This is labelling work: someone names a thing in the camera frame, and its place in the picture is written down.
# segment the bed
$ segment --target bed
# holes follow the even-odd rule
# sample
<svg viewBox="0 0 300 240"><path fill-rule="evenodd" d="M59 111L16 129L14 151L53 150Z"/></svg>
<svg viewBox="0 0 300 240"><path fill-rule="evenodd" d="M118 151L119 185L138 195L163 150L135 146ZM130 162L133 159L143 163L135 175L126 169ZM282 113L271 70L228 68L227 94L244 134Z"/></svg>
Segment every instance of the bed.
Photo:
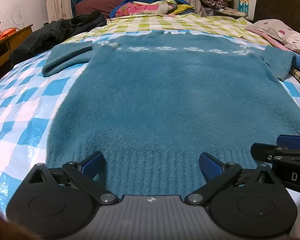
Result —
<svg viewBox="0 0 300 240"><path fill-rule="evenodd" d="M104 27L81 33L65 42L92 41L107 44L121 36L164 33L223 37L242 48L264 50L269 43L244 30L249 23L228 17L137 15L108 20ZM87 64L73 65L44 78L42 67L51 51L21 62L0 80L0 210L6 206L35 163L46 162L49 129L59 106ZM300 83L291 75L281 82L300 107ZM300 236L300 194L290 191L298 206L297 222L291 232Z"/></svg>

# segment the wooden desk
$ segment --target wooden desk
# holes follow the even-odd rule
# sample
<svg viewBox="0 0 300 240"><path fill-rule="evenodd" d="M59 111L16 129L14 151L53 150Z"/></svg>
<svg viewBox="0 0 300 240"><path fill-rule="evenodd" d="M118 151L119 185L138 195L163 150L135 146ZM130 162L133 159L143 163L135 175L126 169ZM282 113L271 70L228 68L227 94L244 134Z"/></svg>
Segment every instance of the wooden desk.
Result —
<svg viewBox="0 0 300 240"><path fill-rule="evenodd" d="M0 41L0 78L12 69L9 54L32 33L31 26L27 26Z"/></svg>

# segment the black jacket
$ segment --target black jacket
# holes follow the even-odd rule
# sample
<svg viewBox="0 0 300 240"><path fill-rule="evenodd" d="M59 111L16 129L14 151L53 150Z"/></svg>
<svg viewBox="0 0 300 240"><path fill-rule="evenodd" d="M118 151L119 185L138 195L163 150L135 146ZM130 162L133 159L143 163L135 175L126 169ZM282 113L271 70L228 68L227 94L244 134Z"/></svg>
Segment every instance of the black jacket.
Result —
<svg viewBox="0 0 300 240"><path fill-rule="evenodd" d="M72 19L53 21L31 33L16 49L10 53L11 65L52 49L55 45L79 33L89 32L93 28L107 24L103 14L94 11Z"/></svg>

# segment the pillow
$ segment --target pillow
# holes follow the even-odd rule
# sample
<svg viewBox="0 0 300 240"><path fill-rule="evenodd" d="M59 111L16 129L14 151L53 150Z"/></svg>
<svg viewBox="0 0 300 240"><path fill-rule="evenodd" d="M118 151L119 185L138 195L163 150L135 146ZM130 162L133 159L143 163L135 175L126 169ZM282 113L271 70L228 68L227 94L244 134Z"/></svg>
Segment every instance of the pillow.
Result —
<svg viewBox="0 0 300 240"><path fill-rule="evenodd" d="M178 8L176 8L173 12L171 12L170 14L174 14L174 15L177 15L177 14L180 14L180 13L183 13L189 9L193 9L194 6L191 6L191 5L187 5L187 4L179 4L178 5Z"/></svg>
<svg viewBox="0 0 300 240"><path fill-rule="evenodd" d="M300 54L300 33L277 19L261 20L249 26L280 41L284 46Z"/></svg>
<svg viewBox="0 0 300 240"><path fill-rule="evenodd" d="M271 43L272 46L279 48L279 49L283 49L283 50L287 50L287 51L291 51L290 49L288 49L286 46L283 46L279 41L275 40L274 38L270 37L268 34L263 33L261 31L255 30L254 28L250 28L250 27L245 27L245 30L258 34L261 37L264 37L267 41L269 41Z"/></svg>

